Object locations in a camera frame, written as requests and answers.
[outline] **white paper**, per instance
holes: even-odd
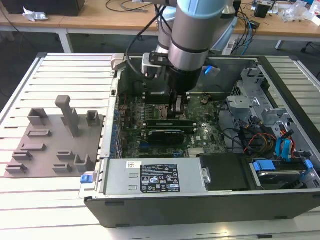
[[[25,8],[23,8],[23,10],[24,13],[22,15],[31,22],[35,22],[36,20],[48,20],[44,12],[30,11]]]

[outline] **wooden desk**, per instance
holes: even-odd
[[[309,20],[301,22],[284,22],[279,15],[267,14],[266,18],[254,17],[254,12],[251,10],[252,0],[242,0],[241,7],[243,12],[252,21],[260,23],[259,29],[256,31],[256,36],[280,36],[280,37],[320,37],[320,27]],[[239,21],[235,30],[235,34],[244,33],[244,24]]]
[[[60,22],[64,18],[63,16],[50,15],[48,20],[32,22],[27,20],[22,16],[22,14],[9,14],[2,3],[0,3],[0,8],[3,10],[5,16],[10,20],[10,22],[12,22],[16,27],[59,28]],[[0,26],[11,26],[5,16],[0,11]]]
[[[109,30],[142,30],[155,17],[153,5],[142,12],[115,12],[106,8],[106,0],[85,0],[84,8],[78,17],[65,16],[60,22],[61,28],[109,29]],[[123,11],[119,6],[123,0],[111,2],[108,7]],[[126,3],[129,8],[137,8],[142,4]],[[148,31],[158,31],[154,23]]]
[[[254,36],[256,40],[278,40],[281,46],[283,41],[320,42],[320,27],[313,22],[304,20],[302,22],[283,22],[278,15],[269,14],[266,18],[253,17],[251,6],[247,5],[252,0],[242,0],[243,11],[251,20],[260,23],[260,27]],[[102,34],[102,35],[136,35],[155,16],[153,6],[145,9],[148,13],[141,12],[114,12],[106,8],[107,0],[86,0],[85,6],[78,17],[51,16],[46,21],[31,22],[22,15],[6,16],[21,32],[56,33],[59,35],[65,53],[72,53],[73,48],[69,34]],[[109,7],[122,10],[119,3],[123,0],[112,2]],[[141,4],[127,3],[128,7],[139,7]],[[0,31],[16,31],[0,12]],[[234,30],[232,39],[242,35],[245,27],[242,21]],[[154,23],[145,33],[147,36],[157,36],[158,30]]]

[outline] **blue latch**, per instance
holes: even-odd
[[[312,162],[310,160],[305,160],[304,161],[304,164],[306,165],[306,168],[309,170],[309,169],[312,169],[314,167],[314,165],[312,164]]]
[[[286,162],[291,162],[289,158],[291,141],[289,139],[278,138],[275,145],[275,153],[278,157],[282,157]]]
[[[80,182],[82,184],[92,184],[94,182],[94,176],[93,175],[82,175]]]
[[[272,160],[257,160],[253,163],[253,166],[257,172],[276,170],[276,167]]]

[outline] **aluminum profile table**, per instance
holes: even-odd
[[[79,114],[96,109],[106,115],[112,79],[110,60],[111,54],[53,53],[33,62],[0,114],[0,176],[29,124],[31,108],[61,114],[55,99],[68,94],[71,107]],[[298,62],[292,64],[303,69]],[[257,239],[266,235],[282,240],[320,239],[320,208],[290,220],[107,229],[79,199],[79,187],[79,177],[0,177],[0,239]]]
[[[300,61],[293,61],[288,56],[269,56],[268,60],[320,131],[319,81]],[[276,104],[280,108],[283,107],[283,102],[278,97],[275,88],[271,86],[269,91]]]

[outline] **gray carpet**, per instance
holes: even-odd
[[[24,34],[36,49],[14,33],[15,41],[0,43],[0,110],[6,105],[8,97],[15,91],[21,79],[29,69],[38,52],[63,53],[61,43],[53,33]],[[72,34],[71,41],[75,53],[124,53],[133,36],[125,35],[84,35]],[[132,47],[132,53],[145,53],[157,47],[157,37],[144,36]],[[309,47],[306,53],[301,49],[305,42],[285,42],[281,50],[276,50],[277,42],[271,40],[254,40],[246,55],[295,56],[316,76],[320,72],[319,50]]]

